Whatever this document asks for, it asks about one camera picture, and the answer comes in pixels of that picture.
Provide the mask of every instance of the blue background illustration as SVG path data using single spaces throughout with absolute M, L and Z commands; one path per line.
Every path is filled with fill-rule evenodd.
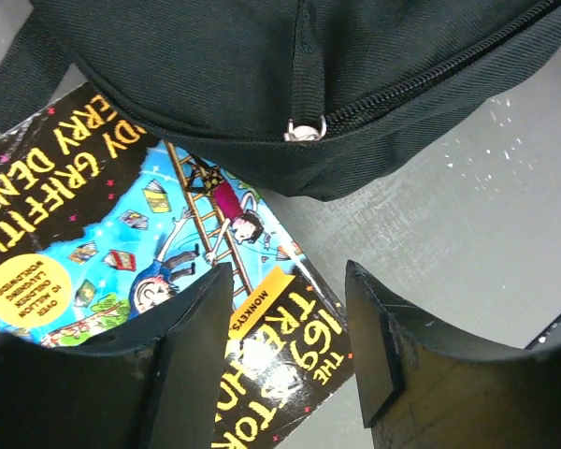
M 177 149 L 179 159 L 187 156 L 183 150 Z M 183 166 L 186 176 L 189 176 L 190 167 Z M 153 213 L 146 201 L 142 190 L 150 183 L 150 181 L 158 181 L 164 188 L 171 211 L 166 213 Z M 241 198 L 245 190 L 245 185 L 240 184 L 238 180 L 229 179 L 229 182 L 237 192 L 237 196 Z M 200 216 L 212 211 L 209 200 L 205 197 L 195 202 Z M 79 214 L 83 213 L 83 207 L 91 207 L 91 205 L 80 205 Z M 73 307 L 73 298 L 71 305 L 56 321 L 47 326 L 35 327 L 29 329 L 29 338 L 34 341 L 41 341 L 48 333 L 62 326 L 70 325 L 85 316 L 91 315 L 90 310 L 92 304 L 104 298 L 108 294 L 116 294 L 118 298 L 129 299 L 129 289 L 136 275 L 148 265 L 151 264 L 158 250 L 162 247 L 166 237 L 173 228 L 173 218 L 179 219 L 183 208 L 187 207 L 185 197 L 181 191 L 179 179 L 175 173 L 174 167 L 170 161 L 166 147 L 161 142 L 157 147 L 148 150 L 147 157 L 142 165 L 141 174 L 135 184 L 124 195 L 118 198 L 116 205 L 113 207 L 109 215 L 97 224 L 91 224 L 84 229 L 85 235 L 81 239 L 53 243 L 42 254 L 56 259 L 67 270 L 70 275 L 73 296 L 82 285 L 84 280 L 90 281 L 97 289 L 95 297 L 91 304 L 85 308 Z M 128 210 L 134 210 L 149 218 L 149 226 L 145 230 L 134 229 L 120 217 Z M 297 258 L 289 260 L 277 260 L 278 247 L 291 247 L 292 239 L 282 228 L 274 214 L 267 205 L 260 200 L 258 203 L 258 215 L 264 223 L 265 234 L 254 244 L 243 243 L 238 245 L 238 253 L 243 265 L 248 273 L 252 287 L 255 288 L 266 275 L 275 267 L 280 266 L 285 272 L 291 271 L 295 263 L 299 263 Z M 218 227 L 217 220 L 210 219 L 205 221 L 206 231 L 211 232 Z M 265 247 L 265 237 L 269 235 L 269 248 Z M 97 254 L 83 265 L 68 258 L 80 245 L 93 241 L 97 248 Z M 215 237 L 210 239 L 211 244 L 215 242 Z M 181 230 L 166 258 L 182 253 L 183 251 L 192 251 L 195 244 L 199 244 L 200 256 L 195 259 L 195 275 L 179 278 L 175 281 L 175 285 L 180 290 L 186 288 L 192 282 L 196 281 L 201 275 L 210 269 L 210 265 L 206 262 L 203 255 L 206 252 L 201 238 L 199 237 L 193 220 L 190 220 Z M 226 243 L 223 241 L 218 253 L 226 251 Z M 110 250 L 118 250 L 132 253 L 136 257 L 137 268 L 135 271 L 117 270 L 106 265 L 103 260 Z M 179 268 L 189 267 L 190 264 L 179 266 Z M 238 276 L 235 277 L 237 289 L 241 285 Z M 241 293 L 235 297 L 234 304 L 238 308 L 247 298 L 246 293 Z M 13 330 L 11 326 L 0 321 L 0 329 Z

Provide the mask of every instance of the flying book illustration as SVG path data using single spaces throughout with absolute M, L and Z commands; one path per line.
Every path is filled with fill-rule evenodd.
M 87 279 L 83 281 L 81 287 L 75 293 L 75 306 L 76 307 L 87 307 L 95 298 L 95 292 L 97 288 Z
M 73 253 L 71 253 L 68 258 L 73 262 L 83 265 L 85 262 L 90 260 L 97 254 L 97 246 L 95 246 L 94 241 L 88 243 L 83 243 L 78 246 Z
M 152 212 L 165 213 L 171 211 L 168 195 L 157 180 L 151 180 L 148 183 L 146 188 L 143 189 L 143 195 L 146 197 Z
M 295 241 L 291 242 L 291 247 L 286 248 L 284 246 L 279 246 L 277 248 L 277 260 L 290 260 L 292 257 L 303 254 L 301 248 L 297 246 Z
M 102 262 L 122 271 L 135 271 L 137 268 L 135 255 L 125 251 L 110 250 Z
M 150 221 L 148 217 L 134 210 L 127 210 L 123 215 L 121 215 L 120 218 L 130 227 L 134 229 L 140 229 L 142 231 L 148 229 Z

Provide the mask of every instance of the zipper pull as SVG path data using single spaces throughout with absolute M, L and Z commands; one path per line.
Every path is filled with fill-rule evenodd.
M 284 133 L 285 142 L 305 142 L 305 141 L 315 141 L 320 140 L 326 135 L 326 118 L 322 115 L 320 116 L 320 130 L 314 128 L 313 126 L 308 126 L 302 124 L 297 128 L 294 128 L 293 120 L 289 120 L 289 126 L 287 127 L 287 132 Z
M 292 118 L 284 133 L 284 140 L 320 140 L 326 134 L 324 58 L 316 36 L 316 9 L 312 0 L 299 0 L 297 6 L 292 72 Z

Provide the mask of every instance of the yellow label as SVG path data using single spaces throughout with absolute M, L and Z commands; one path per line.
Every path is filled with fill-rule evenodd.
M 285 274 L 280 267 L 274 267 L 231 316 L 229 338 L 231 340 L 243 339 L 294 277 Z
M 65 268 L 40 254 L 0 265 L 0 319 L 16 327 L 44 326 L 64 313 L 72 285 Z

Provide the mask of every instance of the cartoon character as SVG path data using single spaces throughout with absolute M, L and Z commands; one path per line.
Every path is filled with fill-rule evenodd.
M 233 187 L 221 174 L 219 167 L 211 167 L 198 157 L 194 159 L 200 167 L 194 165 L 187 191 L 211 196 L 224 215 L 224 222 L 212 251 L 204 254 L 208 263 L 212 264 L 216 260 L 216 253 L 227 229 L 230 228 L 235 241 L 240 245 L 244 241 L 255 243 L 264 233 L 264 225 L 256 213 L 257 199 L 253 192 L 246 192 L 239 201 Z M 203 187 L 194 187 L 198 171 L 202 172 Z
M 131 302 L 129 318 L 148 311 L 152 307 L 173 297 L 179 291 L 179 288 L 173 282 L 182 276 L 195 274 L 195 262 L 191 264 L 190 268 L 181 268 L 177 271 L 174 271 L 174 269 L 181 264 L 195 260 L 199 256 L 199 245 L 197 244 L 193 251 L 185 251 L 165 261 L 166 252 L 170 245 L 192 217 L 193 213 L 185 208 L 180 219 L 175 220 L 173 218 L 172 221 L 175 227 L 166 239 L 162 250 L 160 250 L 149 267 L 137 274 L 129 293 Z

